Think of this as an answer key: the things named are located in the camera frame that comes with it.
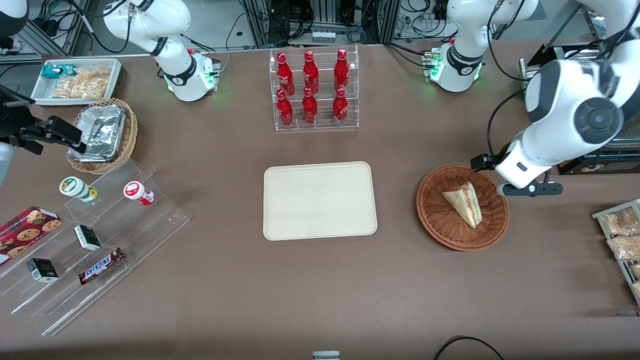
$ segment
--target coca-cola bottle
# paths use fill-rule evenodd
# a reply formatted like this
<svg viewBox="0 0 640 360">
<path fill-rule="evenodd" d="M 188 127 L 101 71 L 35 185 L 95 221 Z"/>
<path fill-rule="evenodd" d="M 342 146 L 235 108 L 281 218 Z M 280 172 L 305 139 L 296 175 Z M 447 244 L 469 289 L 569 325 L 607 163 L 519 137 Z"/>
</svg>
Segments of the coca-cola bottle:
<svg viewBox="0 0 640 360">
<path fill-rule="evenodd" d="M 307 86 L 305 88 L 305 98 L 302 99 L 302 107 L 305 110 L 305 122 L 315 125 L 318 120 L 318 103 L 314 97 L 313 90 Z"/>
<path fill-rule="evenodd" d="M 333 100 L 333 123 L 336 126 L 343 126 L 347 122 L 347 107 L 349 102 L 344 97 L 344 88 L 339 88 L 335 92 Z"/>
<path fill-rule="evenodd" d="M 347 63 L 347 51 L 338 50 L 338 61 L 333 68 L 333 87 L 337 91 L 339 88 L 347 88 L 349 84 L 349 64 Z"/>
<path fill-rule="evenodd" d="M 293 85 L 293 71 L 287 63 L 287 57 L 284 53 L 278 53 L 276 56 L 278 60 L 278 82 L 280 88 L 286 91 L 288 96 L 293 96 L 296 93 L 296 86 Z"/>
<path fill-rule="evenodd" d="M 287 99 L 287 94 L 284 92 L 284 90 L 278 89 L 278 91 L 276 92 L 276 96 L 278 97 L 276 107 L 278 108 L 278 116 L 280 117 L 282 126 L 292 127 L 293 107 L 291 106 L 291 102 Z"/>
<path fill-rule="evenodd" d="M 305 67 L 302 69 L 302 74 L 305 77 L 305 86 L 311 88 L 314 94 L 320 91 L 320 79 L 318 77 L 318 65 L 314 61 L 314 52 L 309 50 L 305 51 Z"/>
</svg>

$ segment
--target white jar with green lid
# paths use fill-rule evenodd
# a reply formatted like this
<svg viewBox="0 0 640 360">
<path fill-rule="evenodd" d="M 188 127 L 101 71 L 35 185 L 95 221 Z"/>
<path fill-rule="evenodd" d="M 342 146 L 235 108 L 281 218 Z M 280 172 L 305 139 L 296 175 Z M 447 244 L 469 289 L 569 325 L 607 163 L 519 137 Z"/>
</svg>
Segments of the white jar with green lid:
<svg viewBox="0 0 640 360">
<path fill-rule="evenodd" d="M 98 196 L 98 190 L 96 190 L 96 188 L 87 185 L 75 176 L 69 176 L 62 180 L 60 183 L 60 192 L 84 202 L 91 202 Z"/>
</svg>

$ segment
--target aluminum foil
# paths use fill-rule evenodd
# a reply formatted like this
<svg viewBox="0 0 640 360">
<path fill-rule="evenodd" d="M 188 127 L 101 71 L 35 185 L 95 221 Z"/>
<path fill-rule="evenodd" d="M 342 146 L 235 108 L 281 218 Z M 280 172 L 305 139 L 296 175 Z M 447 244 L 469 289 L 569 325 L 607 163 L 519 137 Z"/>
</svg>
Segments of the aluminum foil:
<svg viewBox="0 0 640 360">
<path fill-rule="evenodd" d="M 80 162 L 111 162 L 118 157 L 126 111 L 118 105 L 84 109 L 77 128 L 82 131 L 86 152 L 69 149 L 68 155 Z"/>
</svg>

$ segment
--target snickers bar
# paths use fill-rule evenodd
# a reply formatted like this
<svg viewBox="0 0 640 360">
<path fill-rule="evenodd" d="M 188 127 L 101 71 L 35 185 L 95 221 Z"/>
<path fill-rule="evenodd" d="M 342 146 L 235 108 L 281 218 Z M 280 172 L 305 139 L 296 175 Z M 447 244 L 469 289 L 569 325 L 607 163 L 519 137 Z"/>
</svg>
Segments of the snickers bar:
<svg viewBox="0 0 640 360">
<path fill-rule="evenodd" d="M 103 271 L 107 270 L 107 268 L 113 264 L 115 264 L 118 260 L 124 258 L 124 254 L 120 248 L 117 248 L 115 251 L 111 252 L 107 257 L 100 260 L 96 265 L 91 266 L 87 271 L 78 275 L 80 279 L 80 284 L 84 285 L 89 280 L 94 277 L 100 275 Z"/>
</svg>

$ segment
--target white jar with red label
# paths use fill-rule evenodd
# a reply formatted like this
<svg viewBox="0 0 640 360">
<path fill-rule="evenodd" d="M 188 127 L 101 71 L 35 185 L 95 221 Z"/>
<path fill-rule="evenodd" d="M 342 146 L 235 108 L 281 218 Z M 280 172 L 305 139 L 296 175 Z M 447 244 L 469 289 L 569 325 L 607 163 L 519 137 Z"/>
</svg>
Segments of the white jar with red label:
<svg viewBox="0 0 640 360">
<path fill-rule="evenodd" d="M 129 181 L 122 192 L 126 198 L 135 200 L 144 206 L 151 205 L 154 201 L 154 193 L 139 181 Z"/>
</svg>

